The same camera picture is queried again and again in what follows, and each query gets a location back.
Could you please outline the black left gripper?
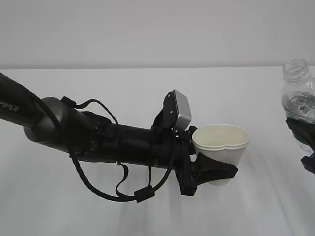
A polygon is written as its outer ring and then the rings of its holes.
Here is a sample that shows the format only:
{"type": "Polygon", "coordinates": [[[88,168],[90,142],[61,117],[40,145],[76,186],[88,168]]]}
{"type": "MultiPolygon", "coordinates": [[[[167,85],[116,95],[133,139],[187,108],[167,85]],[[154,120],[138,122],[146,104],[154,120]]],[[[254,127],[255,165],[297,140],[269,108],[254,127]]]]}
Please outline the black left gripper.
{"type": "Polygon", "coordinates": [[[191,142],[196,130],[196,126],[190,126],[188,131],[176,128],[172,130],[175,138],[174,171],[180,193],[184,196],[194,196],[197,185],[206,183],[214,186],[226,185],[238,172],[235,165],[217,161],[202,153],[199,153],[192,163],[190,155],[195,152],[191,151],[191,142]]]}

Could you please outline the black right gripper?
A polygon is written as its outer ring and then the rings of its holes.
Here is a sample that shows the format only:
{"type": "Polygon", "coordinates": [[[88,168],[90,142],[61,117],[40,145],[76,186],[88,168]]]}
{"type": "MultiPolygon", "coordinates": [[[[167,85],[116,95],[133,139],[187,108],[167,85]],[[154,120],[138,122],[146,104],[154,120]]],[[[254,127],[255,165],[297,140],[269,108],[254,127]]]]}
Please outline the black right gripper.
{"type": "MultiPolygon", "coordinates": [[[[293,136],[301,143],[308,145],[312,150],[315,149],[315,125],[303,122],[293,118],[287,118],[286,123],[292,131],[293,136]]],[[[312,174],[315,174],[315,152],[310,156],[304,156],[301,159],[304,168],[312,174]]]]}

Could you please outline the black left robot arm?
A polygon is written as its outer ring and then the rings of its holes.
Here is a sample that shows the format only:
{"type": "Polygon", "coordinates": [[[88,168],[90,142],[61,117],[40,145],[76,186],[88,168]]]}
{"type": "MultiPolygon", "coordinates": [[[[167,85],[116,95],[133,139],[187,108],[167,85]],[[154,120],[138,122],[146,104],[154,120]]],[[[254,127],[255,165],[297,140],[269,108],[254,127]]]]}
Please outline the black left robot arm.
{"type": "Polygon", "coordinates": [[[0,77],[0,117],[24,128],[35,143],[69,154],[85,184],[94,194],[115,202],[141,202],[155,195],[175,172],[182,195],[192,196],[198,185],[213,180],[233,178],[238,169],[226,161],[196,154],[192,137],[197,128],[190,125],[187,98],[177,90],[170,91],[163,108],[150,129],[121,125],[114,116],[106,118],[85,111],[89,101],[77,104],[63,97],[38,98],[20,83],[5,75],[0,77]],[[165,168],[160,182],[135,191],[132,195],[117,192],[108,195],[92,186],[80,162],[117,163],[128,175],[128,164],[165,168]]]}

